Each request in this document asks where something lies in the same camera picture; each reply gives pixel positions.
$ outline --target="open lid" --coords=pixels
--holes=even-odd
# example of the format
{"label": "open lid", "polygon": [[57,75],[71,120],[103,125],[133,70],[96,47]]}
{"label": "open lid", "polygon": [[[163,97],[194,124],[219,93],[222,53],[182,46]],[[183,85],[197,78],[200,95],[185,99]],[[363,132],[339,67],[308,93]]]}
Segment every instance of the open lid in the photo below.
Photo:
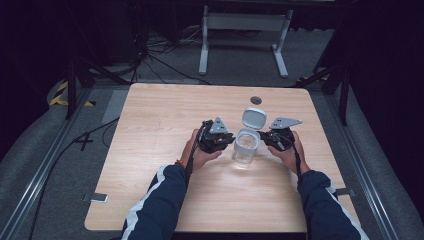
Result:
{"label": "open lid", "polygon": [[244,110],[242,120],[246,127],[259,130],[265,125],[266,112],[259,108],[248,107]]}

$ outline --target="hazard stripe tape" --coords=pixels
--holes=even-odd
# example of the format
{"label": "hazard stripe tape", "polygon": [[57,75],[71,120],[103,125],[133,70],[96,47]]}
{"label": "hazard stripe tape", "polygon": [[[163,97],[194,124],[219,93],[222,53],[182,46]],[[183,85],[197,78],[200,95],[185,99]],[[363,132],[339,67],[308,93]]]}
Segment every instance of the hazard stripe tape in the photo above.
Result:
{"label": "hazard stripe tape", "polygon": [[[50,105],[63,105],[68,106],[69,103],[66,100],[60,100],[60,97],[62,96],[65,89],[68,87],[68,81],[63,80],[62,84],[60,84],[59,88],[57,89],[56,93],[53,96],[53,99],[50,101]],[[96,101],[87,101],[84,106],[86,107],[94,107],[96,106]]]}

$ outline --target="person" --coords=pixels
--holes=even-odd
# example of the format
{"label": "person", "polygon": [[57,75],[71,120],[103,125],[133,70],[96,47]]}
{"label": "person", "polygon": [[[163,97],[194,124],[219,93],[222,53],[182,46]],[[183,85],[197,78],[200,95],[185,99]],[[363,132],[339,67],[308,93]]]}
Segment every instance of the person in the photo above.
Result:
{"label": "person", "polygon": [[[175,164],[162,166],[153,178],[146,195],[134,205],[127,215],[121,239],[171,239],[177,226],[178,215],[187,192],[185,166],[189,161],[198,130],[194,130]],[[293,131],[295,147],[300,156],[302,182],[298,191],[306,219],[309,240],[368,239],[365,232],[339,204],[330,179],[321,172],[311,170],[298,134]],[[281,159],[282,163],[296,173],[296,157],[293,148],[278,151],[268,150]],[[218,158],[222,151],[208,154],[200,148],[193,153],[193,171],[208,161]]]}

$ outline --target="forearm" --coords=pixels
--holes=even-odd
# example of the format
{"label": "forearm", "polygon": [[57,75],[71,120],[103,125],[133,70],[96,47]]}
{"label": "forearm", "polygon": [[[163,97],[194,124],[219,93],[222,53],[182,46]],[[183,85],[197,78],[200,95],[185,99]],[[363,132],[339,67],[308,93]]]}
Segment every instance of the forearm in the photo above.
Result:
{"label": "forearm", "polygon": [[308,171],[303,174],[299,192],[309,239],[368,239],[350,214],[326,189],[330,185],[330,179],[321,172]]}
{"label": "forearm", "polygon": [[171,239],[186,194],[184,169],[163,166],[125,220],[122,239]]}

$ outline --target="sleeve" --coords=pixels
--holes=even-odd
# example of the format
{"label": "sleeve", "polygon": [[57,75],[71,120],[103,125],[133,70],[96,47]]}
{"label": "sleeve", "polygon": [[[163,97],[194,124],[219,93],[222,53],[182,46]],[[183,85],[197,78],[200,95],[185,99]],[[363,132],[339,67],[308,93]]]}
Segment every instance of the sleeve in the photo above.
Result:
{"label": "sleeve", "polygon": [[161,167],[146,195],[129,210],[122,239],[171,239],[186,192],[184,169]]}
{"label": "sleeve", "polygon": [[299,187],[308,239],[369,239],[348,211],[328,190],[330,179],[321,172],[310,170],[303,174]]}

